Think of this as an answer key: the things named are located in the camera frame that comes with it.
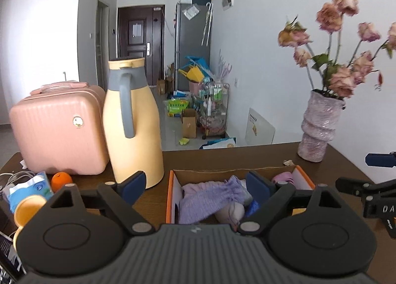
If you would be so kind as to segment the white round sponge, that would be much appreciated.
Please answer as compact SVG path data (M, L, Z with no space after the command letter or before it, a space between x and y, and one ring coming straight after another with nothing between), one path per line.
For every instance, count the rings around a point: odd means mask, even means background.
M241 219L244 217L244 206L238 202L231 202L227 206L218 210L215 217L220 224L230 224L238 226Z

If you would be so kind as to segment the purple drawstring pouch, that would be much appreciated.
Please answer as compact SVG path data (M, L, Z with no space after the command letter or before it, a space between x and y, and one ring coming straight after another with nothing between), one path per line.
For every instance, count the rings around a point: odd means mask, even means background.
M252 203L253 197L247 190L244 179L238 179L232 175L223 182L226 184L227 190L218 193L218 195L196 195L182 198L178 206L178 222L180 224L197 224L210 216L215 217L218 210L231 202L242 204L244 209Z

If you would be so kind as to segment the lilac fluffy headband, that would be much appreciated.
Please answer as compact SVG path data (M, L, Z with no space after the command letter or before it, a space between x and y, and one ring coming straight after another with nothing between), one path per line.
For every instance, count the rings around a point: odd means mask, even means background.
M224 182L201 182L198 184L186 184L182 187L183 199L190 198L196 195L218 195L227 190Z

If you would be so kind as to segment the yellow ceramic mug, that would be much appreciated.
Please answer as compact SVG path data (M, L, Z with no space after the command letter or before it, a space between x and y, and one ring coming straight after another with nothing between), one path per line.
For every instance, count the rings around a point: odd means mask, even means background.
M24 198L16 207L14 222L18 229L13 237L13 247L17 250L17 240L24 226L34 217L34 215L46 204L47 200L40 195L30 195Z

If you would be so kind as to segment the orange fruit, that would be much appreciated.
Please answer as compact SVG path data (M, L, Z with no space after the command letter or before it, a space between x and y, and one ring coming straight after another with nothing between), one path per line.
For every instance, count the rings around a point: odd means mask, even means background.
M59 191L66 184L73 184L73 179L68 173L63 171L55 173L50 181L50 185L54 193Z

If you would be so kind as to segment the blue tissue pack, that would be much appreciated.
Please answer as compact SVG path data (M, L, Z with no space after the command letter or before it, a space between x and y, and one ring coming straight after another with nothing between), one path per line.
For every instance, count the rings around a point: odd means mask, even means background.
M8 196L9 208L14 214L18 204L28 196L40 195L46 200L49 200L53 194L54 192L50 187L47 175L45 171L42 171L28 181L10 188Z

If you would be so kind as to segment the purple ceramic vase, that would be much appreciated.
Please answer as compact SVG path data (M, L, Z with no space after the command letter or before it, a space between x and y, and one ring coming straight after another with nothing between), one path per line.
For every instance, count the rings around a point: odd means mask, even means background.
M323 160L327 145L336 134L344 107L343 100L325 97L316 90L311 91L301 124L303 136L297 150L298 156L313 163Z

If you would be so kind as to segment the dried pink roses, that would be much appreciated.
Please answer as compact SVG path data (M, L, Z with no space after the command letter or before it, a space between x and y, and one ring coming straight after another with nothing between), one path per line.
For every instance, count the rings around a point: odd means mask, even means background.
M381 34L374 23L358 24L358 43L347 62L340 61L342 31L344 19L359 14L358 0L331 0L323 4L316 13L319 29L328 34L325 52L315 53L311 47L313 41L297 18L285 23L278 33L277 42L280 47L294 49L293 59L298 67L307 71L309 83L314 92L326 97L344 100L354 95L354 90L364 84L369 74L377 73L376 90L381 90L383 75L374 67L374 60L380 51L385 51L391 59L395 54L395 23L388 29L387 37L382 44L371 52L360 52L363 43L381 40Z

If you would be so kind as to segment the pink mini suitcase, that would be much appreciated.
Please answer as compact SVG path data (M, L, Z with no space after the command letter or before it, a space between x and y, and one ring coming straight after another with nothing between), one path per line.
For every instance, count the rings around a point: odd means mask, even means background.
M86 82L57 82L9 111L27 168L34 172L98 175L109 163L102 114L105 91Z

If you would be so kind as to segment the red cardboard box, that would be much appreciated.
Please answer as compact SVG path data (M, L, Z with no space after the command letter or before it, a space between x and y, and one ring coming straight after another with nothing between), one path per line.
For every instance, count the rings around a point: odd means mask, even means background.
M276 182L296 189L315 186L300 166L216 171L172 170L167 195L168 224L216 221L237 227L274 193Z

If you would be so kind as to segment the yellow thermos jug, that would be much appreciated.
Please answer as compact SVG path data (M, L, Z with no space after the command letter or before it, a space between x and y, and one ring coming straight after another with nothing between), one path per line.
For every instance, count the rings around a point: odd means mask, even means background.
M115 181L137 171L152 188L164 177L160 115L145 73L145 59L108 62L109 81L103 106L105 140Z

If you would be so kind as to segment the small cardboard box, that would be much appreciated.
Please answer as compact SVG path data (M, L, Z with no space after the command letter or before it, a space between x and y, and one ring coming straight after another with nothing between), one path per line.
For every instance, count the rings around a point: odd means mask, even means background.
M184 138L195 139L197 137L197 112L193 108L186 108L182 112L182 134Z

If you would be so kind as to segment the yellow toy on pile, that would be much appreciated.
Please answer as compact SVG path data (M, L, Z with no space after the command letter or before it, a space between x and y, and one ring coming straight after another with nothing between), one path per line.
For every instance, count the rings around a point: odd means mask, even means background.
M187 71L179 69L178 73L185 76L185 78L188 79L189 81L195 83L200 83L205 78L205 75L198 66L190 66Z

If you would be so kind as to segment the dark brown door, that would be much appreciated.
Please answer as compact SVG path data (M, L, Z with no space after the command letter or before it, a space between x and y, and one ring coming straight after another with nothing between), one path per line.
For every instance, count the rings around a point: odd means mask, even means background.
M155 86L164 69L164 6L118 9L118 56L143 58L148 84Z

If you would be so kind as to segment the grey refrigerator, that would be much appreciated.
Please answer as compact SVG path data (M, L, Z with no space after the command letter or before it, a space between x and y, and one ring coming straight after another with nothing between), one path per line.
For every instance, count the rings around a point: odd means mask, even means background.
M202 58L206 64L210 60L210 43L204 42L203 33L206 25L208 6L176 4L175 37L174 37L174 87L176 90L188 91L187 78L178 72L186 71L190 63L189 57Z

